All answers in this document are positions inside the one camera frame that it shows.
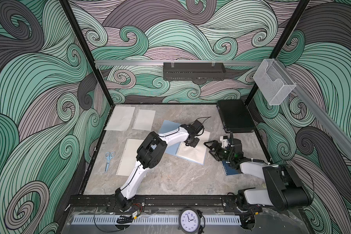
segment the blue notebook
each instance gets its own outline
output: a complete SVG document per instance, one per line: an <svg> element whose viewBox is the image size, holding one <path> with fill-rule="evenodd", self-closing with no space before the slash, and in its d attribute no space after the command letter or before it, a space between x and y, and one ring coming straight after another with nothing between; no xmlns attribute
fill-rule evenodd
<svg viewBox="0 0 351 234"><path fill-rule="evenodd" d="M221 161L223 170L225 171L225 175L236 175L239 174L239 171L234 169L234 168L230 168L228 163L226 162L226 160L222 160Z"/></svg>
<svg viewBox="0 0 351 234"><path fill-rule="evenodd" d="M181 124L174 123L174 122L169 121L169 120L164 120L164 122L159 130L159 134L173 131L174 129L178 128L179 126L181 126ZM174 144L174 145L167 147L167 149L165 150L165 153L177 156L177 150L178 150L180 144L181 143L177 143L177 144Z"/></svg>

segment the gray marble surface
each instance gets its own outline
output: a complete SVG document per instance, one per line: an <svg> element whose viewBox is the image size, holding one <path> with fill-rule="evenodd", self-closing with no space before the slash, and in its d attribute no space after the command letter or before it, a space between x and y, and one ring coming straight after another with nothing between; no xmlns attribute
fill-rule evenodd
<svg viewBox="0 0 351 234"><path fill-rule="evenodd" d="M164 120L186 124L199 117L212 116L204 123L209 131L209 140L219 140L227 135L221 123L215 105L124 105L135 106L135 112L127 131L106 131L98 152L93 170L88 180L85 195L114 194L122 186L127 176L117 176L126 139L145 139L150 131L132 129L139 109L155 110L152 131L158 132ZM244 156L247 158L267 161L255 133L235 133L234 138L240 139ZM106 152L115 151L107 173L104 173ZM237 193L244 188L262 188L264 180L252 175L239 174L226 176L221 165L208 152L204 165L181 159L165 153L159 164L151 169L139 186L137 194L147 195L221 195L228 192Z"/></svg>

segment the black case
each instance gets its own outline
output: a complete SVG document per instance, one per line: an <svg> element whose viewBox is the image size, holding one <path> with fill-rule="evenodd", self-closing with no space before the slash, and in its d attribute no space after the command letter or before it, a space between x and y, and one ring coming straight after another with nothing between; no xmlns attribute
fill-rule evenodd
<svg viewBox="0 0 351 234"><path fill-rule="evenodd" d="M251 133L255 123L242 100L217 101L217 109L226 133Z"/></svg>

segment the patterned wall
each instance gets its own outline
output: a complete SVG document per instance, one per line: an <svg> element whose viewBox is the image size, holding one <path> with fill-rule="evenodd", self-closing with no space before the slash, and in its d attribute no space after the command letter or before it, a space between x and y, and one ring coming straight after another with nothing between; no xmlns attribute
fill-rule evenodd
<svg viewBox="0 0 351 234"><path fill-rule="evenodd" d="M0 0L0 234L53 233L109 107L58 0Z"/></svg>
<svg viewBox="0 0 351 234"><path fill-rule="evenodd" d="M351 1L309 7L278 58L351 138ZM250 111L273 161L290 160L310 190L311 178L294 162L312 176L315 197L305 213L315 233L351 234L349 156L295 93L268 106L258 92Z"/></svg>
<svg viewBox="0 0 351 234"><path fill-rule="evenodd" d="M95 59L268 58L297 1L70 0ZM256 67L228 67L226 80L168 82L162 67L102 66L115 102L206 103L245 99Z"/></svg>

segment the spiral notebook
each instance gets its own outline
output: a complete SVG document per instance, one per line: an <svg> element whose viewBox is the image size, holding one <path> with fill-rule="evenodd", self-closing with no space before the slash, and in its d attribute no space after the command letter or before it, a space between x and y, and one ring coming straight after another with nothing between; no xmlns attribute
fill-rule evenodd
<svg viewBox="0 0 351 234"><path fill-rule="evenodd" d="M174 129L178 128L179 126L181 126L181 124L175 123L175 122L172 122L169 120L164 120L164 122L162 123L161 128L159 130L159 134L173 131ZM165 150L165 153L177 156L177 150L178 150L180 144L181 143L177 143L177 144L168 146L167 149Z"/></svg>
<svg viewBox="0 0 351 234"><path fill-rule="evenodd" d="M115 106L104 130L126 131L131 123L135 107Z"/></svg>
<svg viewBox="0 0 351 234"><path fill-rule="evenodd" d="M137 149L143 143L144 140L138 139L127 139L125 148L123 149L122 157L116 175L129 176L132 169L135 166Z"/></svg>
<svg viewBox="0 0 351 234"><path fill-rule="evenodd" d="M226 160L222 160L221 161L223 170L225 171L225 175L236 175L239 174L239 171L234 169L234 168L230 168L228 163L226 162Z"/></svg>
<svg viewBox="0 0 351 234"><path fill-rule="evenodd" d="M155 110L138 110L133 129L150 131L152 129Z"/></svg>
<svg viewBox="0 0 351 234"><path fill-rule="evenodd" d="M203 134L198 136L200 140L195 148L191 146L186 146L186 143L181 142L176 152L176 156L189 160L191 162L196 162L198 164L204 165L207 147L203 143L209 141L209 135L209 132L204 131Z"/></svg>

